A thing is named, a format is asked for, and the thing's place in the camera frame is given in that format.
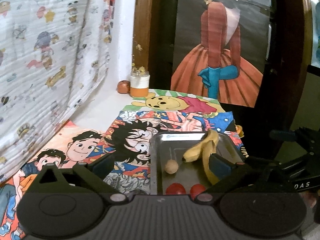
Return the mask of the red cherry tomato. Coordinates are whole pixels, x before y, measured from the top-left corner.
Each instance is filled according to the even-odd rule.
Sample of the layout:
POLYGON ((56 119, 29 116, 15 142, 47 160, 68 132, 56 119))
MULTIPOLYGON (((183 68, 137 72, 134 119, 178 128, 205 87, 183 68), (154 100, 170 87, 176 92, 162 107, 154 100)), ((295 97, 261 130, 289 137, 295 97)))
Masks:
POLYGON ((179 195, 179 194, 185 195, 187 193, 182 184, 172 183, 167 187, 165 194, 166 195, 179 195))
POLYGON ((190 188, 190 197, 194 200, 199 194, 206 191, 206 188, 202 184, 195 184, 190 188))

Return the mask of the yellow spotted banana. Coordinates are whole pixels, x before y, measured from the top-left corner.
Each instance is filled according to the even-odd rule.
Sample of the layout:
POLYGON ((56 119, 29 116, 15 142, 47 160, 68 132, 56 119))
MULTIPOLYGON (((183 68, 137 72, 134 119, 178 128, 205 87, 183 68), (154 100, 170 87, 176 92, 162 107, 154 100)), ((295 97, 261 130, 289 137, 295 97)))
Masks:
POLYGON ((203 145, 201 147, 202 153, 202 163, 204 172, 208 181, 214 185, 216 184, 219 179, 218 177, 210 170, 209 168, 209 159, 216 154, 216 147, 219 143, 219 135, 215 130, 208 130, 206 137, 203 139, 203 145))

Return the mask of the yellow banana with sticker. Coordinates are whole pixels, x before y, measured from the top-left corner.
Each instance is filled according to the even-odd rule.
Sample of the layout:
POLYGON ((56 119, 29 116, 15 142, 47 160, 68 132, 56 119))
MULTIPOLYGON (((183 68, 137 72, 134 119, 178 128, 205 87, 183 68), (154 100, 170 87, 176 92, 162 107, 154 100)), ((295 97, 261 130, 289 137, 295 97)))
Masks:
POLYGON ((191 163, 199 159, 205 144, 206 142, 202 141, 186 150, 186 152, 183 154, 182 161, 184 163, 191 163))

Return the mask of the brown longan fruit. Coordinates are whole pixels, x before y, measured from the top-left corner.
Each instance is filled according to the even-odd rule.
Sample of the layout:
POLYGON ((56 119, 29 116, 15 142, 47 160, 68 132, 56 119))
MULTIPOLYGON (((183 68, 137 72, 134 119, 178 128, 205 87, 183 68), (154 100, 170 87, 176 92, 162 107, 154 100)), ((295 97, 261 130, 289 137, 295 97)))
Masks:
POLYGON ((164 167, 165 172, 167 172, 167 174, 175 174, 179 169, 179 165, 177 163, 177 161, 175 161, 174 159, 169 159, 164 167))

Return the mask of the colourful cartoon poster mat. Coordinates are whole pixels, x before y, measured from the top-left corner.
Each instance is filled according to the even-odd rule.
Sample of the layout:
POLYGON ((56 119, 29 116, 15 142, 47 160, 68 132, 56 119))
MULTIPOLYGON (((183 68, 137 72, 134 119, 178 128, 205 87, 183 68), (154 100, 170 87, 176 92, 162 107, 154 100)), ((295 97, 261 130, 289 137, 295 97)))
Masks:
POLYGON ((150 182, 150 139, 159 132, 231 132, 242 146, 233 115, 218 101, 172 90, 152 90, 145 98, 134 98, 115 117, 106 132, 84 130, 68 122, 39 152, 22 164, 1 185, 1 239, 22 239, 24 232, 16 206, 46 164, 71 168, 92 163, 113 153, 114 168, 106 182, 123 193, 135 189, 147 193, 150 182))

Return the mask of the grey metal tray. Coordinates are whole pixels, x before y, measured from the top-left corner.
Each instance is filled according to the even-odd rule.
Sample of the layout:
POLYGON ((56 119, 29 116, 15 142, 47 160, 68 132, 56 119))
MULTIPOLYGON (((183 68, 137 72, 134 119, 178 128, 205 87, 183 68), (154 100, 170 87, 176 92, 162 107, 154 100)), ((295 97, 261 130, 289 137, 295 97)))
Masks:
POLYGON ((237 147, 231 132, 159 132, 150 140, 150 193, 165 195, 169 186, 181 184, 189 192, 195 184, 206 189, 228 176, 243 162, 245 149, 237 147))

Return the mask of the small red apple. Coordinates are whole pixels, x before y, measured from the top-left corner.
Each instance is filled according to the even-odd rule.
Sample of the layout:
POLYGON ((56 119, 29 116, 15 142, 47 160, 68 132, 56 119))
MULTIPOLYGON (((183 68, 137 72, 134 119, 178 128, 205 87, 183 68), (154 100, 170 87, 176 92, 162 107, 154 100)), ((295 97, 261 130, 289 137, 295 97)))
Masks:
POLYGON ((130 92, 130 81, 121 80, 117 84, 117 92, 119 94, 129 94, 130 92))

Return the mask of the white orange jar with flowers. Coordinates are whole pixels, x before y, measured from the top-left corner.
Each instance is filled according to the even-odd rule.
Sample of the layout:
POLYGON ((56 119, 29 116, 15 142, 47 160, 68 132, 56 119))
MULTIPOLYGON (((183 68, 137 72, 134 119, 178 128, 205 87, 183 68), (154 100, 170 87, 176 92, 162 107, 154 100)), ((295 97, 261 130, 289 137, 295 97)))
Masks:
POLYGON ((130 95, 133 98, 144 98, 149 93, 150 74, 141 60, 143 48, 136 44, 132 48, 132 64, 130 73, 130 95))

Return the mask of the painting of orange dress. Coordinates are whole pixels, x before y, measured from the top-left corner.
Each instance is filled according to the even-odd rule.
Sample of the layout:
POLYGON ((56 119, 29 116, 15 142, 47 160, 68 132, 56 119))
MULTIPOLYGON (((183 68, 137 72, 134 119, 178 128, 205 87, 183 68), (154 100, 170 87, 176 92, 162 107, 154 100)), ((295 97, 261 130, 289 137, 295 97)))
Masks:
POLYGON ((170 88, 254 107, 268 52, 271 0, 178 0, 170 88))

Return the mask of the white cartoon print blanket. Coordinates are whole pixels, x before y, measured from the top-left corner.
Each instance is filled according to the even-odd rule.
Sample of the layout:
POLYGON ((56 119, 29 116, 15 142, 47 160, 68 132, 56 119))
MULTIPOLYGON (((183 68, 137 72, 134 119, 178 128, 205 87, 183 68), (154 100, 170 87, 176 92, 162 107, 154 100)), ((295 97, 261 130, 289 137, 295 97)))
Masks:
POLYGON ((115 0, 1 0, 1 182, 104 79, 115 0))

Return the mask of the brown wooden door frame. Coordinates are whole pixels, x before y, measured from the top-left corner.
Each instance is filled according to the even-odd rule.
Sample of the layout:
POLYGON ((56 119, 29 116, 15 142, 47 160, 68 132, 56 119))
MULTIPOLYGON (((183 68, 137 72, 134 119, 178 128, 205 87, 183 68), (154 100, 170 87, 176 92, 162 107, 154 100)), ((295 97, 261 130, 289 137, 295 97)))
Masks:
POLYGON ((132 67, 150 73, 150 88, 156 87, 157 40, 161 0, 135 0, 132 67))

